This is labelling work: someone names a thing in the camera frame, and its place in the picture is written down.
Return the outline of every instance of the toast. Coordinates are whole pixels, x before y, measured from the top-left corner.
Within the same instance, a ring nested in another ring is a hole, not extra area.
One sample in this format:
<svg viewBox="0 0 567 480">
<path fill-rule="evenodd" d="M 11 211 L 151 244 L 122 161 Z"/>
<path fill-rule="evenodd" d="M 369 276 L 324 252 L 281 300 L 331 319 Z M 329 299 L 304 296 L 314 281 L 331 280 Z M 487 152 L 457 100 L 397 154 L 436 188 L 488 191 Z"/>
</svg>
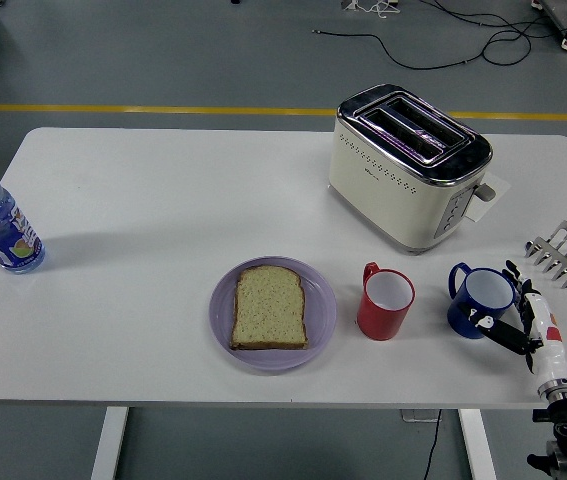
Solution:
<svg viewBox="0 0 567 480">
<path fill-rule="evenodd" d="M 292 270 L 259 265 L 243 270 L 234 297 L 232 350 L 301 350 L 308 347 L 305 292 Z"/>
</svg>

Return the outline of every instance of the bread crust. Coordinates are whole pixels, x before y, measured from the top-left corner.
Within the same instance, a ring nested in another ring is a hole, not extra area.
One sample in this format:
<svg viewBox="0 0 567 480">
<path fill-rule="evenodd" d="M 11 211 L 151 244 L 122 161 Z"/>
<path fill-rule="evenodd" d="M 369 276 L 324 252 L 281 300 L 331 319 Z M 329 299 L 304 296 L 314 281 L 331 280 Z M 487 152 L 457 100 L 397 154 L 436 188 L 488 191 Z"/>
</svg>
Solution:
<svg viewBox="0 0 567 480">
<path fill-rule="evenodd" d="M 238 324 L 239 285 L 244 280 L 244 278 L 248 274 L 248 272 L 250 272 L 251 270 L 256 270 L 256 269 L 263 268 L 263 267 L 281 268 L 281 269 L 287 270 L 288 272 L 291 272 L 294 275 L 298 289 L 299 289 L 299 292 L 302 296 L 301 326 L 302 326 L 302 329 L 303 329 L 303 337 L 305 339 L 303 342 L 298 342 L 298 343 L 297 342 L 290 343 L 290 342 L 282 342 L 282 341 L 242 342 L 242 341 L 238 341 L 238 340 L 235 339 L 236 328 L 237 328 L 237 324 Z M 309 341 L 308 341 L 308 338 L 307 338 L 307 331 L 306 331 L 306 327 L 305 327 L 305 290 L 301 286 L 300 275 L 298 273 L 296 273 L 294 270 L 291 270 L 287 267 L 274 266 L 274 265 L 256 265 L 256 266 L 253 266 L 253 267 L 248 267 L 245 270 L 243 270 L 241 272 L 241 274 L 239 275 L 239 280 L 237 282 L 236 292 L 234 294 L 234 324 L 232 325 L 232 336 L 230 338 L 230 349 L 232 349 L 232 350 L 273 350 L 273 349 L 304 350 L 304 349 L 308 348 L 308 345 L 309 345 Z"/>
</svg>

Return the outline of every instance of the white table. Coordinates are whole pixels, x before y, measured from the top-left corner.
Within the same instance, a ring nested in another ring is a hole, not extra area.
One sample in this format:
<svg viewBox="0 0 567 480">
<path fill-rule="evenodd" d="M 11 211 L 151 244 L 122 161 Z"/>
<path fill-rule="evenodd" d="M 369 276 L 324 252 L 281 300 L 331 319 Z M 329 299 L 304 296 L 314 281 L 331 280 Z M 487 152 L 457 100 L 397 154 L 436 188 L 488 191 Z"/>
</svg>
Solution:
<svg viewBox="0 0 567 480">
<path fill-rule="evenodd" d="M 489 135 L 489 171 L 510 190 L 420 255 L 395 250 L 328 188 L 332 134 L 39 129 L 3 184 L 47 247 L 36 271 L 0 269 L 0 400 L 106 405 L 542 406 L 525 361 L 448 326 L 459 261 L 533 278 L 560 322 L 567 289 L 524 258 L 567 220 L 567 138 Z M 281 373 L 236 361 L 214 339 L 210 295 L 265 255 L 313 266 L 332 286 L 327 348 Z M 416 301 L 399 334 L 354 323 L 369 261 L 407 274 Z"/>
</svg>

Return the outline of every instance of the power cord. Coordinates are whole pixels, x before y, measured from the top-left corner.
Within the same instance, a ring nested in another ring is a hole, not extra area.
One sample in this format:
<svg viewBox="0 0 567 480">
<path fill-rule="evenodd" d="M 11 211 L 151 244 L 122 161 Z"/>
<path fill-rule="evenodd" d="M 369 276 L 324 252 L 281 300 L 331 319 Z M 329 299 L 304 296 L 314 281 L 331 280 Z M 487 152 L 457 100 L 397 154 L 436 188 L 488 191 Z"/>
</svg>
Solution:
<svg viewBox="0 0 567 480">
<path fill-rule="evenodd" d="M 387 18 L 387 16 L 382 15 L 383 13 L 401 13 L 398 8 L 396 8 L 394 5 L 391 5 L 391 2 L 389 0 L 379 0 L 368 9 L 365 9 L 357 2 L 356 8 L 364 11 L 365 13 L 376 13 L 380 18 Z"/>
<path fill-rule="evenodd" d="M 432 455 L 434 454 L 434 447 L 436 447 L 436 442 L 439 439 L 439 427 L 441 426 L 441 413 L 443 410 L 439 410 L 439 415 L 436 418 L 436 431 L 434 432 L 434 442 L 432 443 L 432 448 L 430 449 L 430 456 L 427 459 L 427 469 L 425 470 L 425 476 L 423 480 L 427 480 L 427 476 L 430 474 L 430 467 L 432 466 Z"/>
<path fill-rule="evenodd" d="M 454 17 L 458 20 L 461 20 L 463 22 L 470 23 L 470 24 L 473 24 L 473 25 L 478 25 L 478 26 L 481 26 L 481 27 L 502 28 L 504 30 L 499 30 L 496 33 L 494 33 L 487 40 L 487 42 L 485 43 L 485 45 L 483 46 L 481 51 L 477 55 L 474 55 L 473 57 L 469 57 L 469 58 L 459 60 L 459 61 L 456 61 L 456 62 L 445 63 L 445 64 L 434 65 L 434 66 L 426 66 L 426 67 L 415 67 L 413 65 L 408 65 L 406 63 L 398 61 L 396 58 L 394 58 L 392 56 L 392 54 L 390 54 L 388 49 L 385 47 L 383 40 L 381 40 L 378 36 L 376 36 L 372 33 L 338 33 L 338 32 L 327 32 L 327 31 L 324 31 L 324 30 L 316 30 L 316 29 L 312 30 L 312 33 L 316 33 L 316 34 L 319 34 L 319 35 L 330 35 L 330 36 L 334 36 L 334 37 L 369 37 L 369 38 L 374 38 L 376 41 L 378 41 L 380 43 L 381 48 L 383 48 L 383 51 L 385 52 L 387 57 L 392 62 L 394 62 L 396 65 L 399 65 L 400 67 L 407 68 L 408 70 L 415 70 L 415 71 L 440 70 L 440 69 L 444 69 L 444 68 L 455 67 L 457 65 L 468 64 L 468 63 L 473 62 L 473 61 L 480 59 L 480 58 L 482 58 L 483 60 L 485 60 L 486 62 L 488 62 L 492 65 L 496 65 L 496 66 L 500 66 L 500 67 L 509 67 L 509 66 L 516 65 L 516 64 L 522 62 L 523 60 L 525 60 L 529 56 L 529 54 L 532 51 L 532 39 L 547 38 L 547 37 L 554 35 L 554 33 L 548 33 L 548 34 L 545 34 L 545 35 L 532 35 L 532 34 L 528 33 L 528 30 L 531 29 L 534 26 L 537 26 L 537 25 L 547 26 L 547 25 L 541 23 L 541 22 L 544 22 L 544 21 L 549 19 L 549 17 L 547 15 L 543 15 L 541 17 L 538 17 L 537 19 L 535 19 L 533 21 L 511 23 L 511 22 L 507 21 L 505 18 L 501 17 L 500 15 L 496 15 L 496 14 L 493 14 L 493 13 L 466 14 L 466 13 L 454 12 L 452 10 L 447 9 L 446 7 L 441 5 L 441 3 L 438 0 L 434 0 L 434 3 L 430 3 L 426 0 L 419 0 L 419 1 L 421 3 L 424 3 L 426 5 L 431 6 L 433 8 L 441 10 L 442 12 L 447 13 L 448 15 L 451 15 L 452 17 Z M 474 18 L 477 18 L 477 17 L 479 17 L 479 18 L 480 17 L 483 17 L 483 18 L 490 17 L 490 18 L 493 18 L 493 19 L 497 19 L 499 22 L 497 22 L 497 23 L 486 23 L 486 22 L 483 22 L 483 21 L 474 20 Z M 494 60 L 494 59 L 488 57 L 488 50 L 490 49 L 491 46 L 493 46 L 497 43 L 501 43 L 501 42 L 516 42 L 516 41 L 519 41 L 519 40 L 525 41 L 525 44 L 526 44 L 525 52 L 522 54 L 521 57 L 519 57 L 515 60 L 512 60 L 512 61 L 509 61 L 509 62 L 497 61 L 497 60 Z"/>
</svg>

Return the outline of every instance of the bottle label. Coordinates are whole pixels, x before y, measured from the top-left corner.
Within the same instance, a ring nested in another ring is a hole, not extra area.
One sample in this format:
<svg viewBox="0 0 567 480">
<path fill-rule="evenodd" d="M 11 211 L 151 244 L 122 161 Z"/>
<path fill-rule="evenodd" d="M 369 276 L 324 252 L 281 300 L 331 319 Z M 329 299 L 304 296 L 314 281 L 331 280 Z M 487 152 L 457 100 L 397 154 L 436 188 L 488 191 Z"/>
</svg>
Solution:
<svg viewBox="0 0 567 480">
<path fill-rule="evenodd" d="M 36 260 L 41 253 L 41 240 L 14 205 L 10 211 L 9 225 L 0 231 L 0 263 L 6 269 L 23 268 Z"/>
</svg>

